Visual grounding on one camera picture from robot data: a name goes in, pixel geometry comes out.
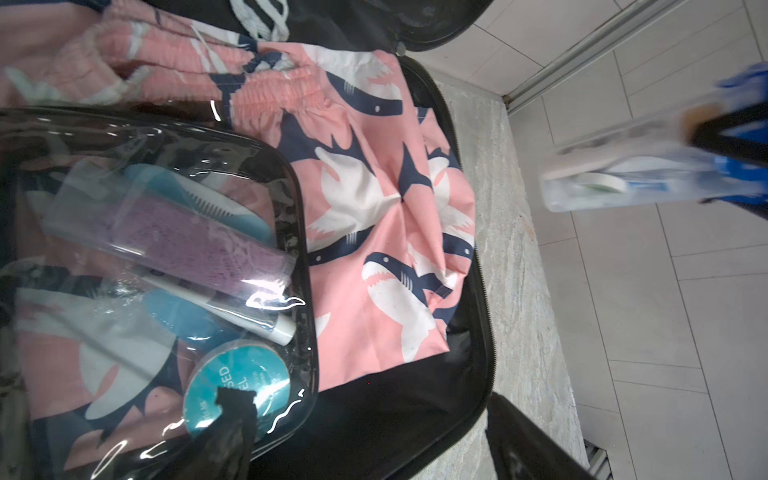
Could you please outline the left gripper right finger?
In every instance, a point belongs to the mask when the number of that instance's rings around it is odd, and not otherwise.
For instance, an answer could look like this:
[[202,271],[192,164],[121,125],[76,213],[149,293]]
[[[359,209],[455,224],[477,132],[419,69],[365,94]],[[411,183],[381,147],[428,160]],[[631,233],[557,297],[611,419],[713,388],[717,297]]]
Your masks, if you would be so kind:
[[496,392],[488,400],[485,434],[498,479],[592,479],[583,466]]

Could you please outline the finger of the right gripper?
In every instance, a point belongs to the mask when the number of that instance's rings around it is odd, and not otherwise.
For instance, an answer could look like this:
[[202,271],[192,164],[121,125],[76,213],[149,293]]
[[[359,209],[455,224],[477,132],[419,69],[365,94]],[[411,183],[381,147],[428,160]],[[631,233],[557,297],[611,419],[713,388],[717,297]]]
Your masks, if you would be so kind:
[[766,165],[765,143],[725,135],[726,131],[766,120],[767,103],[754,104],[699,124],[693,131],[691,145],[750,165]]

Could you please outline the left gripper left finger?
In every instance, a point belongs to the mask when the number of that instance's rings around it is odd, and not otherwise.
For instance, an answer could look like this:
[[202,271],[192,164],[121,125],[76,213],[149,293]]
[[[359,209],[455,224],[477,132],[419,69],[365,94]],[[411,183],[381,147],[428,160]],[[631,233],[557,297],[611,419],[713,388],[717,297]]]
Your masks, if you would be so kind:
[[221,415],[154,479],[247,479],[258,426],[256,393],[219,387]]

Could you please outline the clear container blue lid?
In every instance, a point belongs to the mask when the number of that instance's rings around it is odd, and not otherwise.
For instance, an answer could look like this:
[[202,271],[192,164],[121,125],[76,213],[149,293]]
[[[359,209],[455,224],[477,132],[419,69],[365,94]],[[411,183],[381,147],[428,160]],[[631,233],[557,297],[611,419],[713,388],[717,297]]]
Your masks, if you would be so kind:
[[[750,165],[691,145],[695,128],[767,103],[767,65],[755,64],[689,102],[554,147],[538,182],[552,212],[676,201],[724,201],[767,215],[767,164]],[[767,120],[725,132],[765,143]]]

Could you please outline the clear black-trimmed toiletry bag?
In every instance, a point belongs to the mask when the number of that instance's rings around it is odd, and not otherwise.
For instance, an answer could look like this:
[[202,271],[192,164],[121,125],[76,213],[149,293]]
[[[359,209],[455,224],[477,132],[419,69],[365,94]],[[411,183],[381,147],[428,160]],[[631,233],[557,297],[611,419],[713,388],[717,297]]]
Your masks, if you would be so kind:
[[255,479],[317,395],[303,208],[274,148],[1,113],[1,475]]

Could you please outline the pink shark print shorts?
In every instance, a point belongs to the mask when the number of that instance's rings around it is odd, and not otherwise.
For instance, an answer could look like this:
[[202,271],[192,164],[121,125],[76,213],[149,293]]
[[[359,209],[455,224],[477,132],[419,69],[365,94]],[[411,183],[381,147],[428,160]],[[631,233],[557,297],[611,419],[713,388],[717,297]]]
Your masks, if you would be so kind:
[[1,5],[1,475],[386,479],[468,394],[475,197],[293,7]]

